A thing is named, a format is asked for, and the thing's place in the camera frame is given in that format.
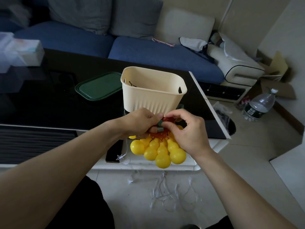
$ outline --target green plastic lid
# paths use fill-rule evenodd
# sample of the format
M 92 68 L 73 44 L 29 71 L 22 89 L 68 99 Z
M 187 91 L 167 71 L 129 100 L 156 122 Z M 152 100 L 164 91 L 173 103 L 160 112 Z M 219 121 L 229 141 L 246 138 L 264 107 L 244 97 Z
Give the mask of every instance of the green plastic lid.
M 108 72 L 75 86 L 75 91 L 87 100 L 102 100 L 122 89 L 121 73 Z

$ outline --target clothing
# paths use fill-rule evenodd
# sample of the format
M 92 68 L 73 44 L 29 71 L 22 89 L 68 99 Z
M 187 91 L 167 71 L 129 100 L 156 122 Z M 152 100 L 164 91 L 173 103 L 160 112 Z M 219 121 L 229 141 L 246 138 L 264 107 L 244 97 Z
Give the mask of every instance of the clothing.
M 99 185 L 85 176 L 46 229 L 114 228 L 112 212 L 105 202 Z M 234 229 L 226 216 L 207 229 Z

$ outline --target storage basket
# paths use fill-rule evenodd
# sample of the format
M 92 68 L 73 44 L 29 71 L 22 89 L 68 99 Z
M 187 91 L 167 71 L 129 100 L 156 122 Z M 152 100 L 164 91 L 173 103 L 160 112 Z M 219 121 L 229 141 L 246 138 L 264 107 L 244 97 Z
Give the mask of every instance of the storage basket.
M 176 109 L 187 92 L 180 76 L 136 66 L 123 70 L 121 82 L 124 108 L 128 112 L 144 107 L 154 114 L 166 114 Z

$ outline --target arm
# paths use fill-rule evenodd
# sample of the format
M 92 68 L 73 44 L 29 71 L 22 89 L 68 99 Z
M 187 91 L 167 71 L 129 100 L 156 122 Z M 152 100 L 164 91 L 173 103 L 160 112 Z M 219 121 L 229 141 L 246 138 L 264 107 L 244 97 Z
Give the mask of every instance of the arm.
M 235 229 L 296 228 L 244 181 L 209 144 L 204 120 L 184 109 L 174 110 L 166 117 L 182 118 L 187 126 L 180 130 L 171 122 L 170 129 L 177 142 L 201 167 L 215 188 Z
M 141 108 L 0 175 L 0 228 L 45 228 L 115 142 L 145 133 L 162 116 Z

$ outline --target white sofa armrest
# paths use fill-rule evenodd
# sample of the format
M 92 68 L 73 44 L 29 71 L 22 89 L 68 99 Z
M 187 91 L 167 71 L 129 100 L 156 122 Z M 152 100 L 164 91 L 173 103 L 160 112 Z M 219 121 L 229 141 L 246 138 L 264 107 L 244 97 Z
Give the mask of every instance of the white sofa armrest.
M 254 60 L 252 63 L 236 61 L 226 57 L 224 50 L 209 44 L 208 55 L 215 59 L 216 65 L 228 83 L 253 86 L 265 70 Z

